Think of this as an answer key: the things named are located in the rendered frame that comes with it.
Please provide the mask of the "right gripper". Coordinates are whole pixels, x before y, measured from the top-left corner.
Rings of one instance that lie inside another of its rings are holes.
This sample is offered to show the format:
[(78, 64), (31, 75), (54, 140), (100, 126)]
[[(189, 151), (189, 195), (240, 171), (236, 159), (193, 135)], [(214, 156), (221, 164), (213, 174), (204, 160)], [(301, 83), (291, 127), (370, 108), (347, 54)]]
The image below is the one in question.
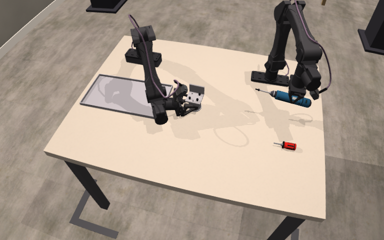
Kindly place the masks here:
[[(184, 117), (190, 112), (193, 112), (198, 109), (198, 106), (187, 104), (185, 102), (185, 99), (183, 99), (183, 96), (179, 97), (179, 95), (182, 93), (183, 93), (182, 88), (179, 85), (176, 92), (172, 95), (173, 97), (169, 97), (165, 99), (165, 110), (166, 111), (175, 110), (177, 117), (179, 116)], [(182, 106), (183, 103), (185, 103), (184, 107)], [(187, 110), (188, 108), (193, 108), (193, 109)]]

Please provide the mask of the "red screwdriver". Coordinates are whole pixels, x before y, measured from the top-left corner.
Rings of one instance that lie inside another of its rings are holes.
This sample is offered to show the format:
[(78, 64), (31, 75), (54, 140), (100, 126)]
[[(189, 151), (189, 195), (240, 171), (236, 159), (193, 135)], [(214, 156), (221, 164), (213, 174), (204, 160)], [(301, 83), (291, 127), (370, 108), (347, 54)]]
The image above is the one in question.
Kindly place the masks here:
[(296, 150), (296, 147), (297, 147), (295, 143), (290, 143), (285, 141), (283, 141), (282, 143), (274, 143), (274, 144), (281, 145), (282, 149), (285, 148), (285, 149), (294, 150), (294, 151)]

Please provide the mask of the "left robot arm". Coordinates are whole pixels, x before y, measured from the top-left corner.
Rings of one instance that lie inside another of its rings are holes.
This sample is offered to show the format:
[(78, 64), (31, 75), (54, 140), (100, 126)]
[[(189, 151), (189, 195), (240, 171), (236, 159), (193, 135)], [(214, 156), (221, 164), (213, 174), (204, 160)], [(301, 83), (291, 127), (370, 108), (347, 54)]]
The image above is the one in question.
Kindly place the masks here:
[[(290, 0), (283, 0), (274, 9), (276, 21), (276, 32), (272, 50), (268, 60), (264, 64), (266, 71), (252, 71), (251, 80), (255, 82), (269, 83), (275, 85), (289, 86), (289, 76), (278, 74), (286, 66), (285, 49), (289, 32), (292, 28), (295, 37), (296, 61), (295, 74), (301, 77), (306, 89), (313, 98), (319, 99), (314, 92), (321, 86), (321, 74), (317, 70), (319, 60), (323, 51), (318, 41), (312, 36), (306, 23), (303, 9), (306, 5), (304, 0), (297, 0), (291, 4)], [(311, 40), (309, 36), (315, 41)], [(265, 74), (266, 73), (266, 74)]]

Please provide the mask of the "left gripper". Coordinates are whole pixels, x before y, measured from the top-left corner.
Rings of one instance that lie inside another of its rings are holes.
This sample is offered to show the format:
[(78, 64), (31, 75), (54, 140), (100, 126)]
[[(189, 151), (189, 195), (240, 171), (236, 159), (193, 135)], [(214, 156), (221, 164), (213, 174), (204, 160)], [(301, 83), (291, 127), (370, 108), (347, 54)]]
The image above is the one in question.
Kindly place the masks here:
[[(293, 77), (294, 76), (294, 77)], [(314, 90), (317, 97), (319, 97), (319, 90)], [(304, 98), (306, 95), (306, 87), (295, 73), (290, 75), (290, 80), (288, 81), (288, 96), (291, 104), (296, 103), (297, 101)], [(292, 96), (298, 96), (294, 101), (292, 101)]]

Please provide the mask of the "grey l-shaped bracket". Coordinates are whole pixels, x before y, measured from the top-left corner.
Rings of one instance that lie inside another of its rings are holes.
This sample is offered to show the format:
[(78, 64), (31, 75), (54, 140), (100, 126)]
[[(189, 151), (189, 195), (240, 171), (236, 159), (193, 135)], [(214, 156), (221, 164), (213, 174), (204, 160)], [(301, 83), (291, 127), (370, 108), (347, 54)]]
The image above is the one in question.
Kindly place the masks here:
[[(200, 96), (199, 96), (200, 93)], [(192, 103), (196, 105), (200, 105), (202, 102), (202, 99), (205, 94), (205, 87), (196, 85), (196, 84), (189, 84), (189, 93), (185, 99), (185, 102)], [(191, 99), (189, 99), (191, 97)], [(198, 98), (198, 101), (196, 100)]]

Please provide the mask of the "blue electric screwdriver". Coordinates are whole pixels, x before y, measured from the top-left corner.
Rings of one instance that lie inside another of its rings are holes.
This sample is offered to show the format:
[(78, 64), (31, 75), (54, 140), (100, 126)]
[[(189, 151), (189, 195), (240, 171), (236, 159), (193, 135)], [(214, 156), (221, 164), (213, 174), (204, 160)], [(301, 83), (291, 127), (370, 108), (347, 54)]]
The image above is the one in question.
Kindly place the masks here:
[[(277, 91), (273, 90), (273, 91), (268, 92), (268, 91), (264, 91), (261, 89), (259, 91), (269, 93), (276, 100), (290, 103), (289, 94), (287, 92), (283, 92), (280, 90), (277, 90)], [(294, 101), (298, 96), (292, 95), (291, 97), (292, 97), (292, 101)], [(311, 104), (312, 104), (312, 101), (309, 98), (305, 98), (305, 97), (294, 103), (294, 105), (302, 106), (305, 108), (309, 108), (311, 106)]]

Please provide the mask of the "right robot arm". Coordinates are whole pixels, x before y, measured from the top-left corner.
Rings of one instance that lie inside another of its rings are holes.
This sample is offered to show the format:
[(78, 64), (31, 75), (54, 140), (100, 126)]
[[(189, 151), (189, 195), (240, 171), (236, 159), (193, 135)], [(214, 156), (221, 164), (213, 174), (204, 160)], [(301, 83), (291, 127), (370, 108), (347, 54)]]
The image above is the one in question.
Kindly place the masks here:
[(153, 41), (156, 40), (156, 36), (152, 25), (137, 28), (142, 34), (145, 43), (143, 43), (139, 32), (135, 28), (133, 29), (130, 29), (130, 32), (132, 33), (133, 46), (134, 48), (136, 47), (136, 49), (129, 48), (125, 53), (125, 57), (142, 60), (147, 102), (151, 103), (155, 123), (158, 125), (163, 125), (168, 121), (168, 116), (165, 109), (166, 98), (161, 95), (157, 87), (154, 85), (155, 83), (162, 94), (167, 96), (166, 87), (162, 86), (154, 63), (159, 61), (162, 54), (159, 52), (153, 52)]

